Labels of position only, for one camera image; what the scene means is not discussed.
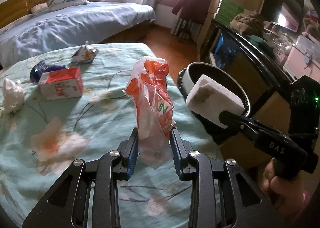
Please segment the person's right hand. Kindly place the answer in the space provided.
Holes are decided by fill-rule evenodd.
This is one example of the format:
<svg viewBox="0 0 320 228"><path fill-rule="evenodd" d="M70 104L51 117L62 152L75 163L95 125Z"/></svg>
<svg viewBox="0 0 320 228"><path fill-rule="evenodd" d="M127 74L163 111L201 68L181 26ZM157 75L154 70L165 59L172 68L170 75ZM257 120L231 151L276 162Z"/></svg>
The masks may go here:
<svg viewBox="0 0 320 228"><path fill-rule="evenodd" d="M270 197L272 192L275 193L277 196L274 204L276 210L284 219L293 220L306 208L310 201L310 195L304 190L300 176L294 181L278 177L274 163L275 159L273 158L267 164L260 188L267 197Z"/></svg>

